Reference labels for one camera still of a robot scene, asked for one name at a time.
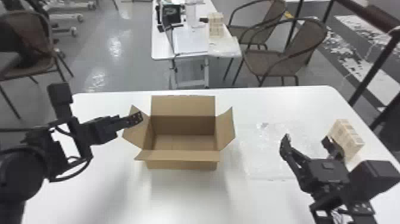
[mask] cable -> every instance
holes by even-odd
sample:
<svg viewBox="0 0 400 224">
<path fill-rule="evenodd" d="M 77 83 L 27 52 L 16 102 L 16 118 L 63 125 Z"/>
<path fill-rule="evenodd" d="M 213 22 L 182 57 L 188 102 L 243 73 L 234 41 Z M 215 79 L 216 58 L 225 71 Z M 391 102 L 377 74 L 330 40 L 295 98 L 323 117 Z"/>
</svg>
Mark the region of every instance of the cable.
<svg viewBox="0 0 400 224">
<path fill-rule="evenodd" d="M 72 156 L 70 156 L 70 157 L 68 157 L 67 158 L 67 160 L 69 161 L 69 160 L 79 160 L 80 159 L 80 157 L 78 157 L 78 156 L 75 156 L 75 155 L 72 155 Z"/>
<path fill-rule="evenodd" d="M 76 138 L 76 136 L 74 134 L 72 134 L 71 132 L 67 132 L 65 130 L 62 130 L 60 127 L 56 126 L 54 127 L 55 130 L 57 130 L 59 133 L 62 133 L 63 135 L 67 135 L 71 138 Z"/>
<path fill-rule="evenodd" d="M 88 168 L 88 166 L 89 166 L 89 164 L 90 164 L 90 161 L 91 161 L 91 160 L 88 160 L 88 161 L 85 163 L 85 165 L 84 165 L 82 168 L 80 168 L 78 171 L 76 171 L 75 173 L 72 173 L 72 174 L 70 174 L 70 175 L 63 176 L 63 177 L 60 177 L 60 178 L 50 179 L 50 182 L 61 182 L 61 181 L 66 181 L 66 180 L 69 180 L 69 179 L 71 179 L 71 178 L 76 177 L 77 175 L 81 174 L 81 172 L 85 171 L 86 168 Z"/>
<path fill-rule="evenodd" d="M 391 34 L 393 31 L 396 31 L 396 30 L 400 30 L 400 26 L 396 26 L 395 28 L 393 28 L 393 29 L 391 29 L 391 30 L 389 30 L 387 33 L 382 33 L 382 34 L 380 34 L 380 35 L 378 35 L 377 37 L 381 37 L 381 36 L 384 36 L 384 35 L 389 35 L 389 34 Z M 372 46 L 368 49 L 368 51 L 367 51 L 367 54 L 365 55 L 365 57 L 364 57 L 364 60 L 368 60 L 368 57 L 371 55 L 371 53 L 372 53 L 372 49 L 376 46 L 376 45 L 378 45 L 379 44 L 379 42 L 375 42 L 374 44 L 372 44 Z"/>
</svg>

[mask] table leg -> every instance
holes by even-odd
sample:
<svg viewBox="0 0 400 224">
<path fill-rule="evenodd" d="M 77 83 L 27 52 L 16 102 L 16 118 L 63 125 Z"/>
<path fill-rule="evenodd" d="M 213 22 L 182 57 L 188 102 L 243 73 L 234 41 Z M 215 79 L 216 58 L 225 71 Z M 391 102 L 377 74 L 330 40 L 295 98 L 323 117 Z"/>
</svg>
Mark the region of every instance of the table leg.
<svg viewBox="0 0 400 224">
<path fill-rule="evenodd" d="M 175 60 L 171 59 L 170 80 L 171 80 L 172 89 L 177 89 L 178 88 L 178 83 L 177 83 L 177 79 L 176 79 L 176 73 L 177 73 L 177 69 L 176 69 Z"/>
<path fill-rule="evenodd" d="M 205 56 L 204 57 L 204 88 L 206 88 L 206 89 L 208 89 L 210 87 L 209 75 L 210 75 L 210 70 L 209 70 L 208 56 Z"/>
<path fill-rule="evenodd" d="M 297 6 L 297 10 L 296 10 L 296 14 L 295 14 L 295 18 L 299 17 L 301 9 L 303 8 L 303 2 L 304 2 L 304 0 L 300 0 L 299 1 L 299 4 Z M 292 36 L 293 36 L 293 32 L 295 31 L 296 23 L 297 23 L 297 21 L 293 21 L 293 23 L 292 23 L 292 27 L 290 28 L 290 32 L 289 32 L 289 36 L 287 37 L 285 48 L 288 48 L 288 46 L 289 46 L 289 44 L 290 44 L 290 42 L 292 40 Z"/>
<path fill-rule="evenodd" d="M 349 99 L 349 104 L 350 106 L 354 106 L 354 104 L 358 101 L 360 96 L 363 94 L 365 89 L 367 89 L 367 86 L 370 84 L 372 79 L 375 77 L 376 73 L 379 71 L 379 69 L 382 67 L 382 65 L 385 63 L 386 59 L 389 58 L 391 55 L 392 51 L 395 49 L 397 46 L 397 43 L 400 41 L 400 35 L 392 37 L 390 42 L 387 44 L 386 48 L 382 51 L 380 54 L 379 58 L 376 60 L 364 80 L 360 83 L 360 85 L 357 87 L 355 90 L 353 96 L 350 97 Z"/>
</svg>

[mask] cardboard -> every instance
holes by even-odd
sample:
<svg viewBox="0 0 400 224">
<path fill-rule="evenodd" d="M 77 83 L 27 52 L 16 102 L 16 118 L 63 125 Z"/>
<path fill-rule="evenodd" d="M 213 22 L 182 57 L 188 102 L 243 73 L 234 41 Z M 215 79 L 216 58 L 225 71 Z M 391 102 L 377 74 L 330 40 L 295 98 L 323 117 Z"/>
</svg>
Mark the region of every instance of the cardboard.
<svg viewBox="0 0 400 224">
<path fill-rule="evenodd" d="M 129 114 L 138 111 L 132 106 Z M 235 138 L 232 108 L 215 116 L 212 96 L 153 96 L 151 115 L 142 115 L 123 138 L 142 149 L 135 160 L 149 169 L 215 170 L 220 151 Z"/>
</svg>

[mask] chair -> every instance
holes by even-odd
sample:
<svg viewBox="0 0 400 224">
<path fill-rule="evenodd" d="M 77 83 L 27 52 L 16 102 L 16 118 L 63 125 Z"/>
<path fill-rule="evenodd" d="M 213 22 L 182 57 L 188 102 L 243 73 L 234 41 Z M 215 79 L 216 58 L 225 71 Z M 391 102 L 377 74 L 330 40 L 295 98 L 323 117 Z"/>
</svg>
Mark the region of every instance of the chair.
<svg viewBox="0 0 400 224">
<path fill-rule="evenodd" d="M 296 85 L 299 85 L 296 73 L 306 64 L 314 50 L 325 40 L 327 35 L 326 26 L 314 18 L 292 18 L 270 24 L 265 26 L 264 29 L 297 21 L 304 21 L 304 24 L 299 28 L 284 52 L 250 49 L 252 40 L 263 30 L 254 33 L 246 50 L 243 52 L 243 59 L 237 69 L 232 85 L 235 85 L 243 63 L 246 63 L 250 72 L 255 75 L 259 87 L 263 85 L 268 76 L 281 77 L 282 85 L 285 84 L 285 77 L 294 77 Z"/>
<path fill-rule="evenodd" d="M 246 8 L 250 5 L 254 5 L 256 3 L 265 2 L 265 1 L 272 1 L 272 3 L 271 3 L 271 7 L 268 9 L 262 22 L 257 23 L 251 27 L 232 25 L 233 16 L 238 10 L 240 10 L 242 8 Z M 270 27 L 269 29 L 263 29 L 263 27 L 265 27 L 266 25 L 268 25 L 270 23 L 278 22 L 282 18 L 282 15 L 285 13 L 285 11 L 286 11 L 285 0 L 252 1 L 252 2 L 249 2 L 242 6 L 239 6 L 235 10 L 233 10 L 232 14 L 230 15 L 227 28 L 232 36 L 236 36 L 239 38 L 239 44 L 256 45 L 258 47 L 258 49 L 261 49 L 261 46 L 263 46 L 265 49 L 268 49 L 268 46 L 265 44 L 265 42 L 271 36 L 275 27 Z M 257 35 L 255 38 L 253 38 L 252 41 L 250 41 L 250 38 L 254 35 L 254 33 L 257 33 L 260 30 L 262 30 L 262 32 L 259 35 Z M 229 72 L 232 62 L 233 62 L 233 58 L 231 58 L 231 60 L 229 61 L 228 68 L 226 68 L 223 80 L 226 79 L 226 76 Z"/>
<path fill-rule="evenodd" d="M 34 11 L 12 11 L 0 15 L 0 21 L 8 23 L 25 43 L 29 43 L 30 47 L 43 54 L 39 61 L 31 67 L 11 69 L 7 74 L 0 77 L 0 82 L 29 77 L 35 84 L 38 84 L 32 76 L 55 71 L 60 74 L 62 81 L 65 82 L 65 77 L 61 71 L 59 62 L 64 65 L 71 77 L 74 76 L 65 61 L 54 51 L 52 30 L 48 20 L 43 15 Z M 21 116 L 18 114 L 1 85 L 0 92 L 11 107 L 15 116 L 21 119 Z"/>
</svg>

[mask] black cable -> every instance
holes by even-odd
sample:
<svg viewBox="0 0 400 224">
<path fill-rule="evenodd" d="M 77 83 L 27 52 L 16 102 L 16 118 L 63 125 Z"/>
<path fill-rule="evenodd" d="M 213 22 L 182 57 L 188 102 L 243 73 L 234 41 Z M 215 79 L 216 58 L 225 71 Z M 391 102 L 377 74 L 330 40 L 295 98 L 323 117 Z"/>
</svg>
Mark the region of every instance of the black cable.
<svg viewBox="0 0 400 224">
<path fill-rule="evenodd" d="M 75 156 L 75 155 L 72 155 L 72 156 L 69 156 L 69 157 L 67 158 L 67 160 L 72 160 L 72 159 L 79 160 L 80 157 Z"/>
<path fill-rule="evenodd" d="M 89 164 L 90 164 L 90 161 L 91 161 L 91 160 L 88 160 L 88 161 L 85 163 L 85 165 L 84 165 L 82 168 L 80 168 L 78 171 L 76 171 L 75 173 L 70 174 L 70 175 L 68 175 L 68 176 L 63 176 L 63 177 L 61 177 L 61 178 L 50 179 L 50 182 L 61 182 L 61 181 L 66 181 L 66 180 L 69 180 L 69 179 L 71 179 L 71 178 L 74 178 L 75 176 L 81 174 L 81 172 L 83 172 L 86 168 L 88 168 L 88 166 L 89 166 Z"/>
<path fill-rule="evenodd" d="M 65 130 L 62 130 L 60 127 L 56 126 L 54 127 L 55 130 L 57 130 L 59 133 L 62 133 L 63 135 L 67 135 L 71 138 L 76 138 L 76 136 L 74 134 L 72 134 L 71 132 L 67 132 Z"/>
</svg>

